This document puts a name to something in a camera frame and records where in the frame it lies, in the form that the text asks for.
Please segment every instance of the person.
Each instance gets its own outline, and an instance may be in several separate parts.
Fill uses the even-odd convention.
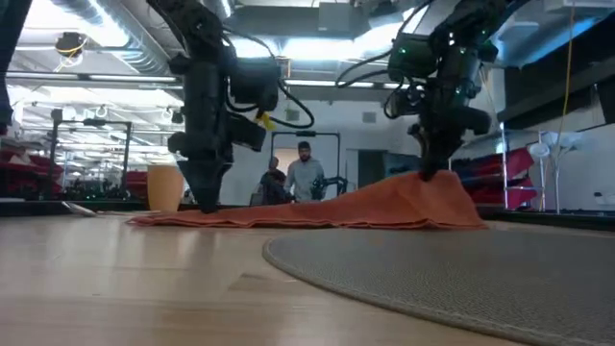
[[[288,202],[286,191],[283,188],[286,175],[278,169],[279,163],[278,158],[271,158],[267,171],[260,178],[263,204],[266,206],[275,206]]]
[[[311,189],[314,181],[325,177],[320,161],[311,156],[309,143],[302,141],[298,146],[299,159],[288,166],[288,177],[284,189],[290,192],[295,186],[294,195],[298,203],[312,202]]]

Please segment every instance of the round mat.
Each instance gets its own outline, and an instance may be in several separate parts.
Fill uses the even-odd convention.
[[[615,342],[615,236],[321,230],[263,255],[386,309],[537,345]]]

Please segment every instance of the orange cup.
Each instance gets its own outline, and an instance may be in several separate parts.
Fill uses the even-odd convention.
[[[172,165],[147,167],[147,199],[150,210],[175,212],[184,195],[184,176]]]

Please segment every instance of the wooden table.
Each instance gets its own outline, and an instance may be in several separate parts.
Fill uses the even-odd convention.
[[[125,221],[0,219],[0,344],[516,345],[294,280],[260,255],[288,231]]]

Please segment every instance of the orange towel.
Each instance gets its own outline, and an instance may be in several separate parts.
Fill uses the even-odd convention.
[[[137,225],[192,227],[354,227],[410,230],[483,229],[470,196],[455,173],[438,172],[428,183],[416,173],[386,179],[330,201],[221,210],[197,210],[141,216]]]

